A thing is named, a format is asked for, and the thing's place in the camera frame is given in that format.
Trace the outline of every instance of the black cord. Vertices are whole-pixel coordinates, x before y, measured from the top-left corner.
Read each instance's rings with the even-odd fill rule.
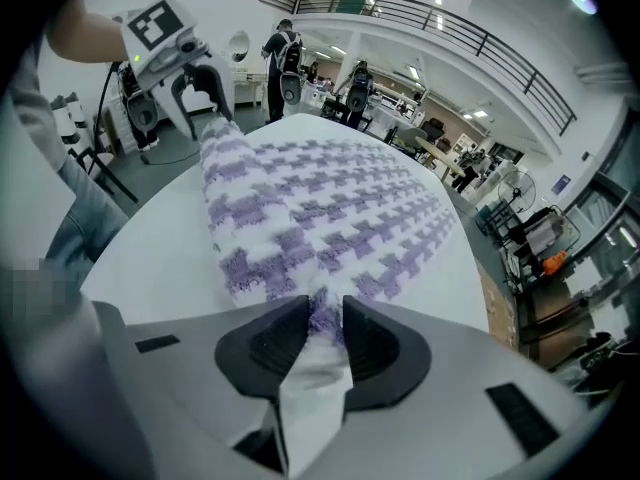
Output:
[[[111,73],[114,71],[118,71],[118,67],[120,66],[120,62],[114,62],[111,64],[109,68],[109,73],[107,73],[107,79],[104,81],[104,87],[102,88],[102,95],[100,96],[100,104],[98,105],[98,115],[96,117],[96,122],[93,125],[93,157],[91,160],[91,165],[89,166],[89,170],[87,174],[91,174],[91,169],[96,163],[96,156],[98,156],[98,151],[102,148],[98,149],[98,131],[100,129],[100,118],[102,117],[102,104],[104,103],[104,96],[107,93],[107,87],[109,86],[109,80],[111,78]]]
[[[179,160],[173,160],[172,162],[149,162],[149,159],[146,156],[140,155],[140,161],[144,165],[171,165],[171,164],[177,164],[177,163],[180,163],[180,162],[184,162],[185,160],[188,160],[189,158],[191,158],[194,155],[197,155],[198,153],[200,153],[200,148],[198,148],[193,153],[185,156],[184,158],[180,158]]]

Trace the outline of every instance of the sleeve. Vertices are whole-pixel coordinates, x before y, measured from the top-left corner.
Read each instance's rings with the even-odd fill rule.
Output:
[[[273,53],[276,50],[277,40],[278,34],[273,34],[267,41],[267,44],[264,45],[264,48],[262,48],[262,50],[267,53]]]

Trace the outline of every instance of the wooden table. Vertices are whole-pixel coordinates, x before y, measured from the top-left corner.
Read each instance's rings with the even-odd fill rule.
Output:
[[[445,152],[439,150],[437,147],[435,147],[433,144],[430,144],[422,137],[415,137],[415,140],[418,144],[420,144],[422,148],[426,149],[428,153],[427,158],[422,162],[422,165],[428,168],[434,159],[438,159],[447,167],[444,171],[444,174],[440,178],[442,181],[447,178],[449,171],[453,171],[458,176],[462,176],[464,178],[464,171],[460,169],[460,166],[456,164],[451,157],[447,156]]]

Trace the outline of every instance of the person wearing backpack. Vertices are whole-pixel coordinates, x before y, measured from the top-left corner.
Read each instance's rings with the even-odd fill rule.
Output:
[[[273,34],[262,48],[264,58],[271,56],[267,86],[270,123],[275,123],[282,118],[284,97],[280,88],[280,79],[283,71],[299,70],[301,50],[300,34],[293,31],[293,23],[288,19],[280,22],[278,32]]]

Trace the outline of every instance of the gray shirt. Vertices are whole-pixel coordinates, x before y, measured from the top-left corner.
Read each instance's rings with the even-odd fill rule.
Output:
[[[40,94],[38,79],[40,41],[30,45],[24,52],[18,69],[9,83],[9,94],[16,113],[31,140],[52,169],[58,172],[67,158],[67,152],[58,135],[56,120],[49,101]]]

